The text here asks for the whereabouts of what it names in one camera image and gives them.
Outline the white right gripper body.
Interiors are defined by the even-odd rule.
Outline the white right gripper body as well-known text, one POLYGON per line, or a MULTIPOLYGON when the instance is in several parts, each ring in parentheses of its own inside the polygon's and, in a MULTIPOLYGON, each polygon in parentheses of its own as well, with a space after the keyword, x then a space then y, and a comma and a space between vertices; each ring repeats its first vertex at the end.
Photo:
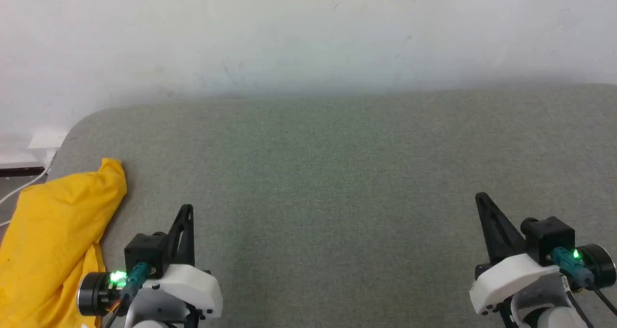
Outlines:
POLYGON ((542 276, 557 272, 558 266, 541 266, 527 254, 509 256, 474 281, 469 290, 473 309, 482 314, 542 276))

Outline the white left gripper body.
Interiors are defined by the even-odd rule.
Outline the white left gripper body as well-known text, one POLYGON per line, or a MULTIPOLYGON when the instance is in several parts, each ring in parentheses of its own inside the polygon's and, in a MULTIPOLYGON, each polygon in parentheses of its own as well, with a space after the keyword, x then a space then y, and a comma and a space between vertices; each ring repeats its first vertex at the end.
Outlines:
POLYGON ((146 280, 139 291, 141 320, 184 320, 191 308, 207 319, 223 314, 218 281, 194 266, 172 264, 162 278, 146 280))

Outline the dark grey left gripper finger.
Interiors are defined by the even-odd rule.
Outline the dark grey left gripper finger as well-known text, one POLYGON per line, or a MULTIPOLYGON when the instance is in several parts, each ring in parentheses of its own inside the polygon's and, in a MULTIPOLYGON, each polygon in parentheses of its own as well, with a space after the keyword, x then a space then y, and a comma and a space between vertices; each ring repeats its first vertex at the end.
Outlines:
POLYGON ((193 206, 182 205, 179 211, 179 262, 195 266, 193 206))
POLYGON ((170 264, 189 264, 188 242, 183 233, 189 220, 189 205, 182 205, 168 231, 168 260, 170 264))

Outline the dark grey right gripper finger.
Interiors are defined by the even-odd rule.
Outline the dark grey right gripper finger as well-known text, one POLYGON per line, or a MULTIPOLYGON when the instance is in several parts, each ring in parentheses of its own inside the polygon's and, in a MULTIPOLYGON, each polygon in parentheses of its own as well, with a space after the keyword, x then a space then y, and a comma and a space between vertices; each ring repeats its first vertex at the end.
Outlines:
POLYGON ((511 223, 509 218, 498 212, 499 217, 499 231, 502 236, 502 244, 500 254, 503 257, 502 260, 510 256, 520 255, 526 252, 526 241, 517 228, 511 223))
POLYGON ((475 202, 483 231, 485 246, 492 264, 500 262, 503 257, 500 254, 502 247, 502 234, 499 231, 498 212, 501 212, 496 203, 492 201, 486 192, 478 192, 475 202))

